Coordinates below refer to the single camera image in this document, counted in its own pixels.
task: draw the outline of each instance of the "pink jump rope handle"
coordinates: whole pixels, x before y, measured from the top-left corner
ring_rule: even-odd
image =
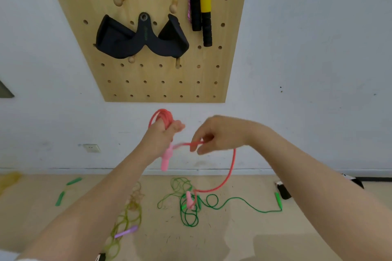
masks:
[[[190,195],[190,192],[187,191],[185,193],[186,197],[187,197],[187,208],[191,209],[193,207],[194,201],[192,200],[192,196]]]
[[[170,143],[169,148],[166,149],[162,157],[161,170],[167,171],[169,168],[169,160],[173,156],[173,145]]]

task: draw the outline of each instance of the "jump rope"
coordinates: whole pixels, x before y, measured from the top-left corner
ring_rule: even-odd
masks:
[[[155,116],[156,116],[155,121],[157,121],[159,119],[162,119],[162,121],[165,124],[165,129],[168,129],[169,126],[173,123],[173,115],[171,114],[171,112],[166,110],[166,109],[159,109],[151,117],[148,127],[150,127],[151,124],[153,123]],[[171,145],[170,144],[169,148],[162,155],[161,170],[162,171],[166,171],[168,169],[168,167],[169,167],[169,160],[173,156],[173,150],[178,149],[179,147],[182,147],[184,145],[192,146],[192,145],[201,145],[203,143],[204,142],[183,142],[183,143],[176,144],[176,145]],[[210,189],[210,190],[193,189],[193,194],[194,194],[193,197],[190,194],[190,190],[187,190],[186,193],[185,193],[185,196],[186,196],[186,199],[187,199],[187,208],[191,209],[196,204],[196,200],[193,200],[193,199],[197,198],[197,193],[214,192],[214,191],[220,189],[224,184],[226,184],[228,178],[231,176],[231,173],[233,171],[234,162],[235,161],[236,161],[236,149],[233,149],[233,158],[231,160],[230,170],[228,172],[228,175],[226,176],[226,179],[218,187],[215,187],[215,188]]]
[[[164,122],[165,129],[169,128],[169,126],[173,123],[173,115],[171,114],[170,111],[168,111],[166,109],[159,109],[153,114],[153,116],[151,117],[150,122],[149,122],[149,127],[153,123],[154,118],[155,118],[155,121],[161,119]],[[185,143],[179,143],[176,145],[170,144],[169,148],[162,155],[161,170],[166,171],[168,169],[169,160],[173,155],[173,150],[175,150],[181,146],[184,146],[184,145],[192,146],[192,145],[200,145],[200,144],[203,144],[203,142],[185,142]],[[212,209],[215,209],[215,210],[219,210],[219,209],[223,208],[229,200],[232,200],[232,199],[240,199],[240,200],[244,201],[246,204],[248,204],[250,207],[252,207],[252,209],[254,209],[255,211],[260,212],[260,213],[281,212],[283,210],[282,209],[282,202],[281,202],[280,196],[277,192],[275,192],[275,198],[276,198],[277,204],[279,206],[279,210],[268,210],[268,211],[262,211],[262,210],[256,209],[255,207],[250,205],[245,199],[243,199],[241,197],[231,197],[231,198],[227,199],[220,207],[217,207],[217,205],[219,203],[219,199],[216,194],[207,195],[205,202],[200,198],[200,196],[197,195],[197,193],[210,193],[210,192],[216,191],[216,190],[220,189],[224,184],[226,184],[226,182],[228,181],[228,179],[231,176],[231,173],[233,171],[235,160],[236,160],[236,149],[233,149],[233,158],[231,161],[231,166],[230,166],[230,170],[227,174],[227,177],[219,186],[217,186],[213,189],[209,189],[209,190],[194,189],[192,184],[190,183],[190,180],[188,180],[187,178],[173,178],[170,182],[170,185],[171,185],[174,192],[167,194],[161,201],[158,202],[158,204],[157,204],[158,209],[162,208],[164,200],[167,199],[169,196],[179,197],[181,220],[185,226],[189,226],[189,227],[195,227],[199,223],[197,213],[199,210],[202,209],[202,205],[209,207],[209,208],[212,208]],[[208,201],[208,198],[211,196],[216,199],[215,204],[211,204]],[[188,217],[190,215],[192,215],[194,217],[193,221],[188,221]]]

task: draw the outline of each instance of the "hand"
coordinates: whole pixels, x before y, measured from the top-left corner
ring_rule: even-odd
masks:
[[[184,128],[185,125],[181,121],[176,120],[165,130],[164,122],[159,119],[147,129],[136,149],[140,150],[143,155],[149,158],[148,161],[150,164],[163,155],[173,140],[173,136],[181,132]]]
[[[207,154],[214,150],[228,150],[249,145],[251,132],[257,123],[231,118],[226,116],[213,116],[208,118],[199,127],[192,138],[192,142],[205,142],[197,151],[199,155]],[[197,146],[191,146],[194,152]]]

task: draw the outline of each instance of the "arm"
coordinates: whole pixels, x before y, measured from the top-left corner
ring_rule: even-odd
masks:
[[[214,116],[200,155],[250,145],[271,165],[313,227],[343,260],[392,260],[392,212],[370,193],[264,125]]]
[[[184,125],[158,120],[140,144],[99,184],[54,219],[18,257],[42,261],[95,260],[144,169]]]

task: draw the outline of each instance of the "white wall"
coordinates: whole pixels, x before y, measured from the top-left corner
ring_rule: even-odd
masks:
[[[391,0],[245,0],[226,103],[169,105],[105,103],[57,0],[0,5],[0,80],[16,96],[0,100],[0,167],[114,167],[164,107],[187,125],[175,141],[228,114],[271,126],[332,167],[392,169]],[[181,150],[170,167],[230,161]],[[268,164],[241,148],[236,167]]]

